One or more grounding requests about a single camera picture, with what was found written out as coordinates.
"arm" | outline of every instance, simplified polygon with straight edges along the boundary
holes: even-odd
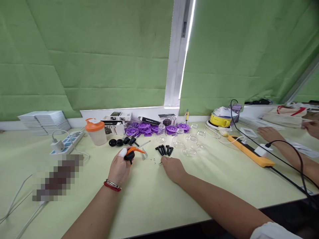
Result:
[[[272,142],[274,140],[283,140],[285,139],[272,127],[262,127],[258,128],[259,134],[267,141]],[[279,149],[281,154],[291,163],[293,167],[300,170],[300,159],[296,152],[292,149],[289,144],[284,142],[274,142],[272,145],[276,146]],[[319,164],[315,161],[308,158],[306,155],[299,153],[303,161],[303,173],[311,178],[315,184],[319,184]]]
[[[108,176],[108,180],[120,187],[127,179],[131,168],[130,162],[123,158],[128,148],[122,149],[114,157]],[[103,185],[62,239],[107,238],[119,193]]]
[[[236,238],[250,238],[256,228],[272,222],[258,209],[232,193],[186,173],[179,159],[163,156],[161,162],[168,177]]]

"white paper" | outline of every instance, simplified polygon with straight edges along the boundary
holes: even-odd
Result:
[[[306,146],[303,146],[302,144],[293,142],[289,139],[285,139],[288,143],[290,143],[292,146],[294,146],[300,153],[303,153],[304,155],[307,155],[310,158],[317,158],[319,157],[319,153],[312,150],[311,148],[308,148]]]
[[[221,116],[221,117],[231,117],[231,110],[226,107],[220,107],[218,109],[215,109],[213,112],[216,116]],[[236,117],[238,114],[233,111],[233,117]]]

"person's right hand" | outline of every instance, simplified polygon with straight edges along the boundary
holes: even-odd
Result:
[[[304,121],[302,122],[302,127],[306,128],[312,137],[319,139],[319,121]]]
[[[179,184],[188,173],[185,171],[182,162],[177,158],[169,158],[163,156],[160,161],[162,162],[167,176],[174,182]]]
[[[272,142],[275,140],[286,141],[284,137],[282,137],[282,135],[273,127],[259,127],[257,131],[267,142]]]

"orange lid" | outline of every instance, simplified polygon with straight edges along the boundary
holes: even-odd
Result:
[[[104,123],[97,119],[88,118],[85,121],[86,121],[85,130],[88,132],[95,132],[104,128]]]

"power adapter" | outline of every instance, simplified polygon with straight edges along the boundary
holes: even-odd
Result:
[[[62,143],[61,140],[53,139],[51,146],[57,153],[61,153],[65,149],[65,145]]]

